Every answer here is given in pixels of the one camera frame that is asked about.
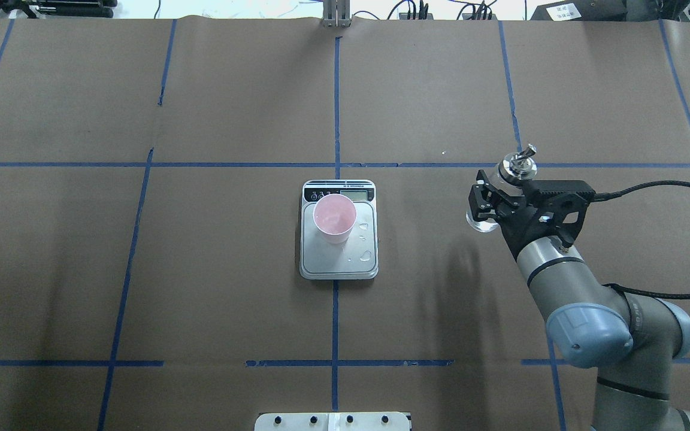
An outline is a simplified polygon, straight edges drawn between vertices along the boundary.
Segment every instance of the digital scale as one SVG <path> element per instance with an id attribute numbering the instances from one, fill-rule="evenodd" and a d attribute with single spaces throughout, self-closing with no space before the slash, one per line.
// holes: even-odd
<path id="1" fill-rule="evenodd" d="M 313 222 L 318 199 L 332 193 L 356 205 L 356 224 L 346 242 L 331 244 Z M 374 278 L 377 260 L 376 188 L 369 180 L 311 180 L 302 186 L 299 224 L 299 273 L 309 280 Z"/>

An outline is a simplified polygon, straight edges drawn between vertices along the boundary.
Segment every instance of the wire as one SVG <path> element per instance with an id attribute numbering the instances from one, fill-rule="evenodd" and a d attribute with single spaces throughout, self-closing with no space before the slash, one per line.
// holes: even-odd
<path id="1" fill-rule="evenodd" d="M 609 201 L 611 199 L 616 199 L 622 196 L 625 196 L 627 193 L 632 193 L 636 190 L 640 189 L 646 189 L 649 187 L 654 187 L 654 186 L 682 186 L 682 187 L 688 187 L 690 188 L 690 183 L 687 181 L 673 181 L 673 180 L 664 180 L 664 181 L 653 181 L 651 183 L 643 183 L 643 184 L 638 184 L 637 186 L 630 187 L 629 189 L 624 189 L 616 193 L 598 193 L 596 194 L 595 198 L 592 199 L 593 202 L 605 202 Z"/>
<path id="2" fill-rule="evenodd" d="M 357 11 L 356 13 L 353 14 L 353 16 L 357 16 L 357 14 L 370 14 L 371 16 L 375 17 L 376 19 L 380 19 L 380 17 L 376 16 L 370 11 Z"/>
<path id="3" fill-rule="evenodd" d="M 592 199 L 593 202 L 605 202 L 611 199 L 616 199 L 625 196 L 627 193 L 632 193 L 636 190 L 646 189 L 655 186 L 681 186 L 690 188 L 690 183 L 687 181 L 674 181 L 674 180 L 663 180 L 663 181 L 652 181 L 651 183 L 638 184 L 637 186 L 630 187 L 629 189 L 624 189 L 616 193 L 598 193 L 595 198 Z M 630 289 L 629 287 L 619 286 L 616 283 L 603 284 L 606 287 L 611 287 L 617 292 L 625 292 L 633 295 L 648 296 L 650 298 L 662 298 L 662 299 L 690 299 L 690 293 L 686 294 L 671 294 L 671 293 L 660 293 L 660 292 L 649 292 L 640 291 L 638 289 Z"/>
<path id="4" fill-rule="evenodd" d="M 619 286 L 616 283 L 603 284 L 606 287 L 611 287 L 617 292 L 630 293 L 633 295 L 647 296 L 649 298 L 662 298 L 662 299 L 690 299 L 690 293 L 660 293 L 660 292 L 649 292 L 640 291 L 638 289 L 630 289 L 629 287 Z"/>
<path id="5" fill-rule="evenodd" d="M 457 2 L 455 0 L 449 0 L 449 1 L 454 2 L 454 3 L 462 3 L 462 2 Z M 462 9 L 459 9 L 459 13 L 457 14 L 456 19 L 459 19 L 459 17 L 462 16 L 462 12 L 465 11 L 465 9 L 468 8 L 468 6 L 472 6 L 473 7 L 473 14 L 476 14 L 476 5 L 474 5 L 472 3 L 466 3 L 464 6 L 462 6 Z"/>
<path id="6" fill-rule="evenodd" d="M 391 19 L 392 13 L 394 13 L 395 9 L 397 9 L 402 3 L 409 3 L 414 9 L 414 13 L 417 13 L 417 3 L 414 3 L 414 0 L 400 0 L 400 2 L 395 3 L 394 8 L 391 9 L 391 13 L 388 14 L 386 19 Z M 411 16 L 411 9 L 407 12 L 407 14 L 408 16 Z"/>

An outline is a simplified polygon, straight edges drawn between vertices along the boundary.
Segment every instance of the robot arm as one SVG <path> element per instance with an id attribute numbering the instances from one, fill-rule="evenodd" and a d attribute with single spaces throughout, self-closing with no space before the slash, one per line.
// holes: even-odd
<path id="1" fill-rule="evenodd" d="M 690 351 L 690 317 L 597 281 L 573 245 L 596 193 L 583 181 L 534 180 L 534 153 L 529 145 L 507 155 L 492 176 L 497 186 L 479 171 L 468 222 L 502 228 L 561 354 L 578 368 L 597 366 L 594 431 L 690 430 L 690 412 L 671 408 L 668 393 L 673 358 Z"/>

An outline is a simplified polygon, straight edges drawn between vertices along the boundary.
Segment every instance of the label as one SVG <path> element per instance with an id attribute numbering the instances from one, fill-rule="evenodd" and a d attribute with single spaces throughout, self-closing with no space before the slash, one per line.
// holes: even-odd
<path id="1" fill-rule="evenodd" d="M 582 17 L 574 3 L 566 3 L 565 5 L 553 6 L 545 9 L 550 14 L 553 21 L 568 21 L 570 19 L 577 19 Z"/>

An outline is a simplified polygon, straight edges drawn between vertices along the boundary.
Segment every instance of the scale display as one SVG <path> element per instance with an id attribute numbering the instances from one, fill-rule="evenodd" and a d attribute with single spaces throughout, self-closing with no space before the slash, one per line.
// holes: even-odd
<path id="1" fill-rule="evenodd" d="M 374 183 L 368 180 L 320 180 L 308 181 L 303 186 L 303 202 L 317 202 L 333 193 L 347 196 L 350 200 L 373 202 L 375 198 Z"/>

